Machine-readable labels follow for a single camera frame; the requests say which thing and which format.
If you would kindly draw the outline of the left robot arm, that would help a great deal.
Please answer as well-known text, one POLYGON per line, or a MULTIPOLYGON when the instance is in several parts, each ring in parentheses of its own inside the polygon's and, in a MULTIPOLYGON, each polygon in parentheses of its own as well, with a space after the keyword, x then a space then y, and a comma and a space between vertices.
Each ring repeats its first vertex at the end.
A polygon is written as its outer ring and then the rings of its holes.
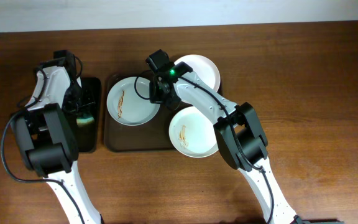
POLYGON ((78 170, 81 153, 96 149, 101 81, 81 76, 82 61, 58 50, 34 69, 35 89, 7 123, 25 167, 53 190, 70 223, 103 223, 78 170))

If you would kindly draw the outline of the pale blue plate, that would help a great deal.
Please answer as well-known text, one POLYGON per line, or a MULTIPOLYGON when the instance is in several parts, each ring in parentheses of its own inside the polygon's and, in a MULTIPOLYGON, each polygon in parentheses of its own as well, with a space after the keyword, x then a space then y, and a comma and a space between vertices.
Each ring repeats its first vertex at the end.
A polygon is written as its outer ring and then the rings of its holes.
POLYGON ((149 97, 149 83, 146 78, 128 77, 114 84, 107 96, 107 109, 110 116, 126 126, 138 126, 149 122, 159 111, 160 105, 141 98, 149 97))

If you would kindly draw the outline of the white plate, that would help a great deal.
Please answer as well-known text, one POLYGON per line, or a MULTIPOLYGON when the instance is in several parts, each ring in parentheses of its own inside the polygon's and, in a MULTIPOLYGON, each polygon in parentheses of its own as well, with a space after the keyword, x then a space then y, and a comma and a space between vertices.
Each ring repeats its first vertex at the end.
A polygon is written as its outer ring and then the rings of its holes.
POLYGON ((212 60, 202 55, 190 54, 180 57, 174 64, 176 65, 180 62, 185 62, 189 65, 204 84, 208 85, 215 92, 218 92, 221 76, 212 60))
POLYGON ((194 106, 172 118, 168 135, 173 147, 188 157, 204 158, 218 152, 213 124, 194 106))

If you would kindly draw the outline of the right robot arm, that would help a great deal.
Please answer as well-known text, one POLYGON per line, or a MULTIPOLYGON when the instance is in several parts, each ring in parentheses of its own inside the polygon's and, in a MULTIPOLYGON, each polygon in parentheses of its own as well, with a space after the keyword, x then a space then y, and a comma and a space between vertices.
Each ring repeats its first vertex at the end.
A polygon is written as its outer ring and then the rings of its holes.
POLYGON ((205 84, 187 63, 174 63, 163 50, 150 54, 146 63, 154 78, 150 102, 169 105, 185 100, 213 124, 219 153, 239 171, 256 196, 267 223, 301 223, 273 175, 268 140, 255 109, 238 105, 205 84))

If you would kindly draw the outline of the green yellow sponge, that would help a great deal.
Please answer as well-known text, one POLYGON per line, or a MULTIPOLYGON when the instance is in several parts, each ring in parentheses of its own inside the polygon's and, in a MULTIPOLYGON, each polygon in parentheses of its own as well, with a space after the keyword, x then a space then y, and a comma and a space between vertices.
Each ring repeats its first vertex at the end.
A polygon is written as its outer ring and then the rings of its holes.
POLYGON ((81 128, 94 123, 94 117, 91 113, 82 113, 76 117, 76 125, 81 128))

